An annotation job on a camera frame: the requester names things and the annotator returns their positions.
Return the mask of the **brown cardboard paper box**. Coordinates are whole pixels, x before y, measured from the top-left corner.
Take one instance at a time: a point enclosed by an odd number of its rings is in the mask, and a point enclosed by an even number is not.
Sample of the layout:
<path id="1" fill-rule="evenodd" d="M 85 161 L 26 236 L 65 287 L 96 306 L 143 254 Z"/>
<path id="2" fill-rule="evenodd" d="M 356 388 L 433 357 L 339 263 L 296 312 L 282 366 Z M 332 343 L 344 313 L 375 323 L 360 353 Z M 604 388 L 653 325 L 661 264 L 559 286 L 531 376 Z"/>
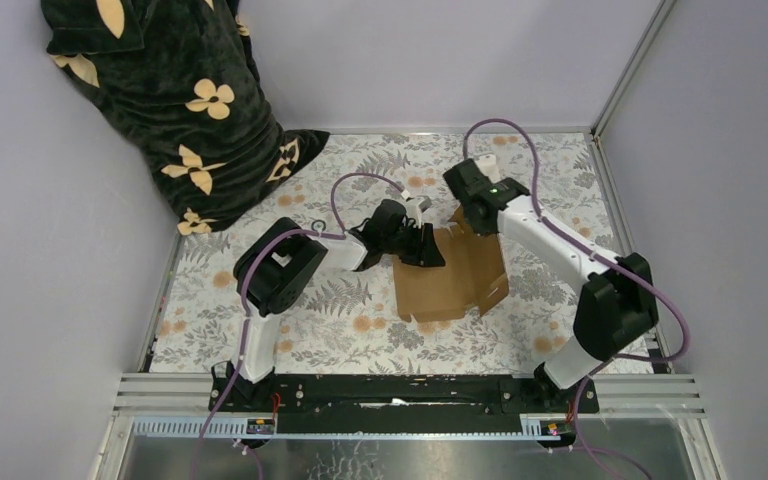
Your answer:
<path id="1" fill-rule="evenodd" d="M 499 239 L 479 236 L 458 208 L 446 227 L 434 230 L 446 265 L 425 268 L 394 262 L 398 316 L 419 323 L 458 320 L 472 308 L 483 316 L 509 294 Z"/>

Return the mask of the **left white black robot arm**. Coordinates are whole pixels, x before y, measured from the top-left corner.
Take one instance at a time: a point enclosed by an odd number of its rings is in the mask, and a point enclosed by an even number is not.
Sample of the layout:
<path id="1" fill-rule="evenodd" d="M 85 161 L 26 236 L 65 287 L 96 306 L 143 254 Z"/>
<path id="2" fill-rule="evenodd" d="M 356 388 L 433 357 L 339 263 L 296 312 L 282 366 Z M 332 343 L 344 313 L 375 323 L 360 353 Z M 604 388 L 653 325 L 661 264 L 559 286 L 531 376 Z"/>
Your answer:
<path id="1" fill-rule="evenodd" d="M 446 265 L 433 225 L 422 220 L 430 206 L 427 197 L 385 199 L 359 226 L 341 234 L 304 229 L 282 217 L 237 260 L 233 274 L 245 320 L 230 375 L 238 377 L 231 395 L 242 408 L 256 411 L 269 401 L 265 378 L 274 371 L 279 316 L 318 270 L 363 272 L 386 255 L 421 268 Z"/>

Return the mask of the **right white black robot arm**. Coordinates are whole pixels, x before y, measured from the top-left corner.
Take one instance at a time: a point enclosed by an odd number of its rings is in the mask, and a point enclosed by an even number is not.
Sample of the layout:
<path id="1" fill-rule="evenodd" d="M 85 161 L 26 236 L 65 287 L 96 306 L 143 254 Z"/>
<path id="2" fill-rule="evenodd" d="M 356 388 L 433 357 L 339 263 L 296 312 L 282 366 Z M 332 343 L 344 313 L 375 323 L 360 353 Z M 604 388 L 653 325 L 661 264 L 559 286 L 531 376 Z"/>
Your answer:
<path id="1" fill-rule="evenodd" d="M 639 254 L 621 257 L 586 243 L 521 183 L 492 180 L 489 165 L 467 159 L 443 174 L 468 225 L 478 235 L 498 234 L 523 246 L 577 294 L 571 338 L 535 371 L 535 402 L 557 412 L 572 400 L 572 386 L 658 323 L 651 268 Z"/>

